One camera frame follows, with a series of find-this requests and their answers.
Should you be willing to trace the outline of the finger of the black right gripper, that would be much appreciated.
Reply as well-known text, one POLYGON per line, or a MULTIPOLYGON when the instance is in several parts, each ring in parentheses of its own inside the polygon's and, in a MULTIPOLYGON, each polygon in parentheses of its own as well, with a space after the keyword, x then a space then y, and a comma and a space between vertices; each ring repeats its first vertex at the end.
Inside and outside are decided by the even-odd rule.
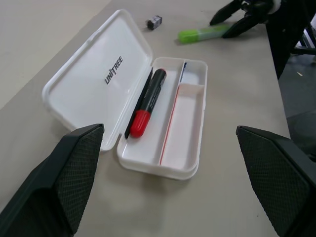
POLYGON ((234 23, 223 35, 222 38, 229 39, 239 36, 258 24, 258 16, 245 15, 242 19, 234 23))
POLYGON ((233 0, 229 4, 222 7, 220 10, 216 12, 213 18, 210 21, 210 25, 217 25, 228 18, 230 18, 236 11, 239 10, 239 0, 233 0))

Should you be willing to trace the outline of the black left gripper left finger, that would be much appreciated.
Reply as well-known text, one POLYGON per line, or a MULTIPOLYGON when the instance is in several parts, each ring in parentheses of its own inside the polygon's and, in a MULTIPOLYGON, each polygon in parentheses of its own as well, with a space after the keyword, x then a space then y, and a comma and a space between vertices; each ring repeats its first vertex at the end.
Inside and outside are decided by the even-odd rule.
POLYGON ((63 136, 0 214, 2 237, 72 237, 94 183, 104 133, 93 124, 63 136))

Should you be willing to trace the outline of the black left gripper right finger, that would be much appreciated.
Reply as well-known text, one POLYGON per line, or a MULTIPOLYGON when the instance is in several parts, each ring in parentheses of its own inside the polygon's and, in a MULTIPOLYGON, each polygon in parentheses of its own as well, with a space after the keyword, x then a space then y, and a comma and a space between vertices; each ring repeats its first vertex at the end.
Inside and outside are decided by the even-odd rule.
POLYGON ((280 237, 316 235, 316 163, 292 140, 248 126, 236 129, 247 173, 280 237))

